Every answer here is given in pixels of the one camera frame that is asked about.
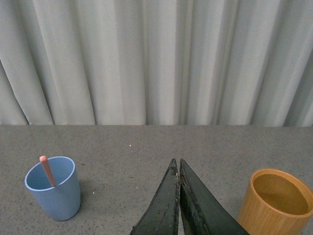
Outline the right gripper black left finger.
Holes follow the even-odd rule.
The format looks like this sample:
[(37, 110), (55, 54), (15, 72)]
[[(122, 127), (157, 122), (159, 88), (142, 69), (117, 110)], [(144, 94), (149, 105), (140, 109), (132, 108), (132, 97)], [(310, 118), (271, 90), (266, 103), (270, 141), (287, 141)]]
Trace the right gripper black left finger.
[(172, 159), (147, 210), (133, 227), (132, 235), (177, 235), (179, 227), (180, 179)]

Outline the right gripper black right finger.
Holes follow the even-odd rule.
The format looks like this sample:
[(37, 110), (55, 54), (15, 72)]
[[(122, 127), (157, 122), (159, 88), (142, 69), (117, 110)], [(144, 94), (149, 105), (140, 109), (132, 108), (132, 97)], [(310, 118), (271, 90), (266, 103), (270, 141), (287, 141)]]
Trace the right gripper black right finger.
[(180, 160), (180, 210), (186, 235), (247, 235), (188, 163)]

